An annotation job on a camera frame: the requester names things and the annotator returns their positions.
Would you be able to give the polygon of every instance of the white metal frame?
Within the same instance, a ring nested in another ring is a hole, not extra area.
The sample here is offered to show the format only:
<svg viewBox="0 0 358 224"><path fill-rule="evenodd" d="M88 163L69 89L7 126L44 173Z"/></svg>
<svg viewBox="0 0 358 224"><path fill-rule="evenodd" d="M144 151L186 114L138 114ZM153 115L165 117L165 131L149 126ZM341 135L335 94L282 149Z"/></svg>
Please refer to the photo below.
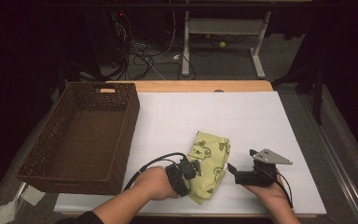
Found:
<svg viewBox="0 0 358 224"><path fill-rule="evenodd" d="M250 48L250 53L257 77L264 79L266 74L264 73L258 53L269 25L270 15L270 11L266 12L263 20L190 19L190 14L187 11L185 15L185 45L182 59L182 76L187 77L190 74L189 34L258 35L256 46Z"/></svg>

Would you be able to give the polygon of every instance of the basket handle hole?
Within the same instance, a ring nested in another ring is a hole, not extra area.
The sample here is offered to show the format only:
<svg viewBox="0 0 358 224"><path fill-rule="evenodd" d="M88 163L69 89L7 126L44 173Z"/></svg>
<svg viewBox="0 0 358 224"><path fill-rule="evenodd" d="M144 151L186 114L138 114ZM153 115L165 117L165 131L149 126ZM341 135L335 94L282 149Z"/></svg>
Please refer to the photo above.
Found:
<svg viewBox="0 0 358 224"><path fill-rule="evenodd" d="M108 88L103 88L103 89L99 88L99 89L95 89L95 93L105 93L105 92L115 93L115 92L117 92L117 90L116 90L116 89L114 89L114 88L111 88L111 89L108 89Z"/></svg>

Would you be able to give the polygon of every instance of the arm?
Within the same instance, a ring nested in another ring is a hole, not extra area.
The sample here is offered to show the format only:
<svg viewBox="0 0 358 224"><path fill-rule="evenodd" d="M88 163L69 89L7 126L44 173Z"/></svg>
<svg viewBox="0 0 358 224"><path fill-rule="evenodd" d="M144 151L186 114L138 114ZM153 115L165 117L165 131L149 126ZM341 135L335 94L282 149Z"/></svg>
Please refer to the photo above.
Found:
<svg viewBox="0 0 358 224"><path fill-rule="evenodd" d="M145 170L132 188L118 194L92 211L104 224L130 223L132 218L151 200L177 198L163 167Z"/></svg>
<svg viewBox="0 0 358 224"><path fill-rule="evenodd" d="M287 202L282 189L276 183L266 188L245 185L244 187L258 197L260 202L267 208L269 215L275 224L300 223Z"/></svg>

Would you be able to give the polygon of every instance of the dark background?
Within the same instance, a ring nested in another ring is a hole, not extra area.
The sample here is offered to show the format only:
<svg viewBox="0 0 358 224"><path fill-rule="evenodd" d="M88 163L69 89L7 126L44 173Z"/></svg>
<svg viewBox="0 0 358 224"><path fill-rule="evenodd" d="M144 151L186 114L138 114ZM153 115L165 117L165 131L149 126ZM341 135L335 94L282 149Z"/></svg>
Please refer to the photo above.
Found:
<svg viewBox="0 0 358 224"><path fill-rule="evenodd" d="M324 83L358 141L358 1L350 1L349 5L317 14L296 9L274 11L267 35L280 33L290 39L308 31L292 71L314 62L315 57L323 62ZM31 0L0 1L0 180L24 139L51 107L49 95L58 84L62 62L72 62L66 67L68 74L83 69L98 75L99 64L119 60L117 52L99 47L102 43L113 47L117 44L109 16L52 13ZM150 21L139 21L138 17L134 28L158 42L164 41L161 32L170 22L153 25L166 18L164 13L145 17ZM181 20L177 27L183 29Z"/></svg>

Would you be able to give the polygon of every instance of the wooden table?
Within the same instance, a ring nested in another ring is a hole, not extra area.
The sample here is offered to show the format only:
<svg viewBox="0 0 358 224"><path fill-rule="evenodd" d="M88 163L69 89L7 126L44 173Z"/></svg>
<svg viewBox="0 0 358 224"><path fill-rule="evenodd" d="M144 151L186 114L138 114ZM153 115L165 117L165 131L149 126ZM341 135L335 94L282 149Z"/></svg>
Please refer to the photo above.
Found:
<svg viewBox="0 0 358 224"><path fill-rule="evenodd" d="M138 92L273 91L265 80L131 81Z"/></svg>

